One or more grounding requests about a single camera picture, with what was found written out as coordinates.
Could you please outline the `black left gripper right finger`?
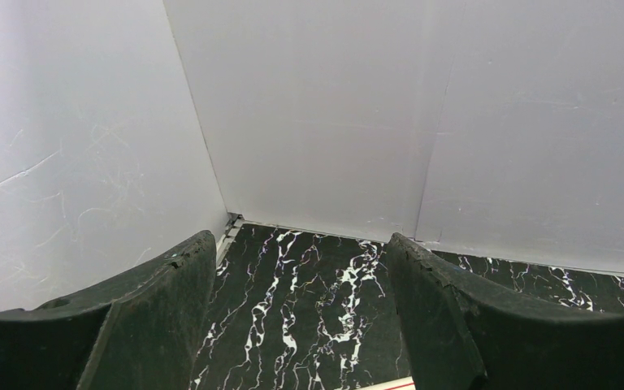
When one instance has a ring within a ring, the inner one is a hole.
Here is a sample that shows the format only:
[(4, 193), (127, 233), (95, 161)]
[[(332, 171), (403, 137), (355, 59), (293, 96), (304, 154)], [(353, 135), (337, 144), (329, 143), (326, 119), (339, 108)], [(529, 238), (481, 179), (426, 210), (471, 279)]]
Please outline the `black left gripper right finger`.
[(388, 273), (418, 389), (624, 389), (624, 312), (546, 301), (392, 235)]

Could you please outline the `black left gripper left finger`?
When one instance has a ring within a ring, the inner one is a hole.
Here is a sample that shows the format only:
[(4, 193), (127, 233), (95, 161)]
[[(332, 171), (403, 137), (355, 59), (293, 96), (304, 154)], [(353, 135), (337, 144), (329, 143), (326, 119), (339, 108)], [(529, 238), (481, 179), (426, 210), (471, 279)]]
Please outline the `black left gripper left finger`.
[(215, 281), (201, 231), (33, 310), (0, 312), (0, 389), (187, 389)]

